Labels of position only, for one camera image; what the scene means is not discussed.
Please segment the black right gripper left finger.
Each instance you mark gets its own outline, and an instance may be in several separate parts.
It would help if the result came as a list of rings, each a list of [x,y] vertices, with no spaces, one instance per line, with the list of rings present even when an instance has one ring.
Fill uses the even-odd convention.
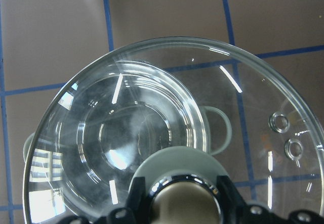
[[[143,223],[145,217],[144,202],[146,194],[145,177],[135,177],[124,207],[112,210],[106,216],[99,217],[93,223]]]

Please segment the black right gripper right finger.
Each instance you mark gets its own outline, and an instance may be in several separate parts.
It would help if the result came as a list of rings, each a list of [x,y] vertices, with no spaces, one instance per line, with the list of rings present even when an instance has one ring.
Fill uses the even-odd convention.
[[[284,219],[259,204],[248,204],[227,175],[217,176],[217,190],[223,223],[323,223],[313,211],[296,210]]]

